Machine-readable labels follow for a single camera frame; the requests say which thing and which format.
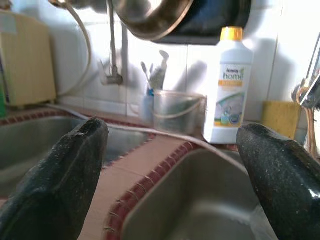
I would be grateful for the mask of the clear toothbrush cup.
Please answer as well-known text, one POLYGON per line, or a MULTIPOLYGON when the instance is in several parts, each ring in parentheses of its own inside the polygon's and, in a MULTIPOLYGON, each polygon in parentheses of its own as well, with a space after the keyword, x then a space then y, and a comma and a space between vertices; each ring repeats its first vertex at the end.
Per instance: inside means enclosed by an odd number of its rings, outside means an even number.
POLYGON ((152 125, 154 122, 154 96, 144 95, 140 105, 140 118, 147 123, 152 125))

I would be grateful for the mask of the blue white toothbrush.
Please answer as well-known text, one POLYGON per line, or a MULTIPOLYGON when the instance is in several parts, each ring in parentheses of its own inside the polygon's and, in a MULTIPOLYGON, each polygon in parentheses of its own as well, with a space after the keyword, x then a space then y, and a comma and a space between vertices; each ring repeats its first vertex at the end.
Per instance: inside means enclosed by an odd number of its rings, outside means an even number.
POLYGON ((141 68, 145 74, 145 77, 146 77, 146 82, 147 82, 147 95, 149 96, 154 96, 154 89, 152 88, 151 86, 151 82, 150 82, 150 79, 149 79, 149 75, 148 75, 148 72, 147 72, 147 67, 146 67, 146 64, 142 61, 140 63, 141 65, 141 68))

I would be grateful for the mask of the hanging steel bowl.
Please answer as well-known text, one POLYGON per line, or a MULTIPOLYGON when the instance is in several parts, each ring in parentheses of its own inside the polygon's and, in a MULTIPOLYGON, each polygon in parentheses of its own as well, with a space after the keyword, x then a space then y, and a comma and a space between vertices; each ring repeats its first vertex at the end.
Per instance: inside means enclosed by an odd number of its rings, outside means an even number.
POLYGON ((194 0, 111 0, 126 28, 137 38, 159 40, 183 21, 194 0))

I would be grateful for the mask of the beige water ionizer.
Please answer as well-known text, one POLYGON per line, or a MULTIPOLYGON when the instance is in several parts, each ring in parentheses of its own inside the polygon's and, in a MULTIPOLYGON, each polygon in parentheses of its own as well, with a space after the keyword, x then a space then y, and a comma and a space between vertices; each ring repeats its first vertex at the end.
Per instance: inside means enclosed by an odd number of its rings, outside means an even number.
POLYGON ((0 64, 7 106, 57 98, 49 29, 35 18, 0 10, 0 64))

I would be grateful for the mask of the steel sink basin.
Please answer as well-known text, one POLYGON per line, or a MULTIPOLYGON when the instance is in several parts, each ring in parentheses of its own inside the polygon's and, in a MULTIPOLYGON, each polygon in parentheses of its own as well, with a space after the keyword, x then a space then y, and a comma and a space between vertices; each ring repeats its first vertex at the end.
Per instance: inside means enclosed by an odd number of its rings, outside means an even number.
POLYGON ((120 240, 255 240, 250 178, 220 156, 188 153, 126 217, 120 240))
MULTIPOLYGON (((0 199, 16 190, 25 174, 47 157, 53 146, 84 120, 54 116, 0 126, 0 199)), ((103 167, 151 140, 147 133, 109 127, 103 167)))

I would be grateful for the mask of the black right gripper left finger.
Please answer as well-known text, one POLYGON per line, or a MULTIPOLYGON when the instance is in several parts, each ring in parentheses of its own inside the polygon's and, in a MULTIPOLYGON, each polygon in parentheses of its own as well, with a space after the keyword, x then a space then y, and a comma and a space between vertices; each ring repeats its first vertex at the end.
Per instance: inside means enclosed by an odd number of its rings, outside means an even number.
POLYGON ((0 240, 78 240, 108 136, 108 125, 96 117, 65 134, 0 207, 0 240))

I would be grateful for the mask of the white detergent bottle orange cap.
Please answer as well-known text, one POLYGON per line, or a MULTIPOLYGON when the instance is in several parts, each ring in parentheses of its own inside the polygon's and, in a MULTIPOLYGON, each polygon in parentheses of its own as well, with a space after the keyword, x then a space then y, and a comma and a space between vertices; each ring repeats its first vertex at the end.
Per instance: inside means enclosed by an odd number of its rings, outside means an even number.
POLYGON ((223 27, 209 81, 203 138, 210 144, 235 144, 243 125, 254 53, 243 43, 243 28, 223 27))

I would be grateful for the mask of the clear plastic bucket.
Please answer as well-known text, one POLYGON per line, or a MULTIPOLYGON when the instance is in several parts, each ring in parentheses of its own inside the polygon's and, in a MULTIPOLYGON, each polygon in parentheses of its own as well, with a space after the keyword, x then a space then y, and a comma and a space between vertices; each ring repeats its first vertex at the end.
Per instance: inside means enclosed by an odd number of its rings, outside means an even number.
POLYGON ((162 132, 192 135, 205 100, 206 97, 198 93, 156 90, 152 111, 153 127, 162 132))

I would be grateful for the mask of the chrome sink faucet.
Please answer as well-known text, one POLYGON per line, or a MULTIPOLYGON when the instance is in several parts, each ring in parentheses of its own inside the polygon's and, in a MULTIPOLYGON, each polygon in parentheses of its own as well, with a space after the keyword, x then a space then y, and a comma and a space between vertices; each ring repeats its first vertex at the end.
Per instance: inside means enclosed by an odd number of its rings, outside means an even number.
POLYGON ((306 76, 291 94, 306 114, 306 151, 320 163, 320 32, 317 35, 306 76))

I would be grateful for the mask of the dark blue tray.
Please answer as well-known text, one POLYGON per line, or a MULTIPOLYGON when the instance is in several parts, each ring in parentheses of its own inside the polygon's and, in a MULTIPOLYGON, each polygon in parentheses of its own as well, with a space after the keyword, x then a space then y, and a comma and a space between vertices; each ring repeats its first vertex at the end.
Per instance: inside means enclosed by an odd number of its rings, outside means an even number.
POLYGON ((251 7, 252 0, 194 0, 182 22, 154 43, 215 46, 222 28, 246 27, 251 7))

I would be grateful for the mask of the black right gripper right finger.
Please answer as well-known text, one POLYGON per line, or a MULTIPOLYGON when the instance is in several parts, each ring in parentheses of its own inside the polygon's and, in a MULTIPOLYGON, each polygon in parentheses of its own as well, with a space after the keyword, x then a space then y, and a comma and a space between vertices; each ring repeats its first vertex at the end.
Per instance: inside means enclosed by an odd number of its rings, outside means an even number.
POLYGON ((278 240, 320 240, 320 163, 258 123, 241 126, 236 145, 278 240))

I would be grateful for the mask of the steel wall tap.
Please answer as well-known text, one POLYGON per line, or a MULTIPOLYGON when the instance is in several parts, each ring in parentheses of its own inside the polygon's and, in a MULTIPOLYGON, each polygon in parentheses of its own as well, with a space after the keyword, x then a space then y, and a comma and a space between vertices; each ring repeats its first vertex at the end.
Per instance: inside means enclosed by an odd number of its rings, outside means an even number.
POLYGON ((110 28, 110 55, 109 55, 109 74, 105 71, 105 66, 100 60, 98 62, 98 70, 100 76, 100 82, 103 86, 107 85, 122 85, 123 77, 118 73, 117 66, 117 52, 115 43, 115 27, 114 27, 114 7, 112 0, 106 0, 107 14, 109 16, 109 28, 110 28))

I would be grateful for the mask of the thick yellow sponge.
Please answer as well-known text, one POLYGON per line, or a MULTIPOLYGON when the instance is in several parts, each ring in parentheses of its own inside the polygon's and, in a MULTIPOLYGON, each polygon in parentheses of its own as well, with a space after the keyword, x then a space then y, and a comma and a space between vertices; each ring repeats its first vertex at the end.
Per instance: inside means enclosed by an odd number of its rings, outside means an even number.
POLYGON ((301 107, 292 101, 264 101, 261 124, 277 133, 294 139, 301 107))

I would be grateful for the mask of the green soap bottle blue cap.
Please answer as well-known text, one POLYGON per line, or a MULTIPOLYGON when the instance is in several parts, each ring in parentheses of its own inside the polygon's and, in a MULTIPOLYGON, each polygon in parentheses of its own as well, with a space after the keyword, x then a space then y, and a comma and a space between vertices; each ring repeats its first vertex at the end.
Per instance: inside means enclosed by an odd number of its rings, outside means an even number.
POLYGON ((6 101, 5 101, 5 92, 4 92, 4 82, 3 75, 0 72, 0 118, 6 116, 6 101))

